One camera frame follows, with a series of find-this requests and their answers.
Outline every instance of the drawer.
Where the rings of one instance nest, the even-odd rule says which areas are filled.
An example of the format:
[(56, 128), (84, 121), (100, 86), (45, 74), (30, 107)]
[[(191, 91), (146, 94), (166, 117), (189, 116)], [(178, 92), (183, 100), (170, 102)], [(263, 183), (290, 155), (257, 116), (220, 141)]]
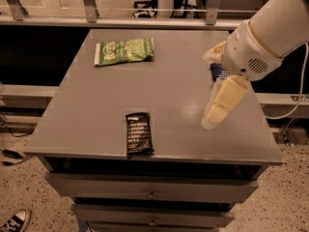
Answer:
[(89, 225), (96, 231), (102, 232), (219, 232), (217, 228), (191, 228), (191, 227), (150, 227), (143, 225), (122, 225), (104, 222), (89, 222)]
[(245, 180), (51, 173), (46, 180), (70, 197), (242, 203), (257, 187)]
[(79, 205), (71, 207), (79, 219), (89, 222), (120, 223), (148, 227), (184, 226), (192, 228), (225, 227), (233, 220), (229, 213), (169, 209), (168, 207)]

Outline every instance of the gray tabletop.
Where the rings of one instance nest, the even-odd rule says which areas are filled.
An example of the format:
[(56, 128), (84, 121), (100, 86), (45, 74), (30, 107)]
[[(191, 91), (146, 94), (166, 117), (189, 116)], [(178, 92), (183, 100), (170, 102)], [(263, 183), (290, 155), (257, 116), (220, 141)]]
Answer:
[[(227, 32), (94, 29), (24, 152), (125, 159), (126, 114), (151, 114), (154, 154), (142, 160), (276, 164), (282, 161), (252, 90), (215, 130), (201, 118), (211, 91), (203, 53)], [(96, 68), (96, 44), (154, 38), (154, 58)]]

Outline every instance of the sneaker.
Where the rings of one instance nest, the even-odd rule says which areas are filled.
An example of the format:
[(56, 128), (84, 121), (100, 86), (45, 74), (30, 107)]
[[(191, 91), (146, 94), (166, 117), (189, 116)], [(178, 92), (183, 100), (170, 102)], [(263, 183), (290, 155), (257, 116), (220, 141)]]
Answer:
[(20, 210), (0, 227), (0, 232), (23, 232), (29, 220), (30, 212), (27, 210)]

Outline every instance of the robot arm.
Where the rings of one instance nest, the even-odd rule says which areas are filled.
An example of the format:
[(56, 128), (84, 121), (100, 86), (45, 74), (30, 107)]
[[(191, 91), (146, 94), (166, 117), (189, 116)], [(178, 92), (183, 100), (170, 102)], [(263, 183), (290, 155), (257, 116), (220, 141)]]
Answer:
[(225, 42), (203, 56), (208, 62), (221, 63), (224, 70), (238, 78), (235, 82), (235, 77), (230, 76), (215, 84), (202, 126), (213, 129), (219, 125), (245, 96), (246, 81), (264, 78), (280, 67), (289, 53), (307, 42), (309, 0), (269, 0)]

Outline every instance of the black snack bag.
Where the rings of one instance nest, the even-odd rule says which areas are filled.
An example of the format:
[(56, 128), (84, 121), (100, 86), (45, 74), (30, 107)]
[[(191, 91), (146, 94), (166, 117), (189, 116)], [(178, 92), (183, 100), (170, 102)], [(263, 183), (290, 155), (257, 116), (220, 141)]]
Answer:
[(146, 112), (126, 115), (128, 156), (149, 155), (154, 151), (150, 118)]

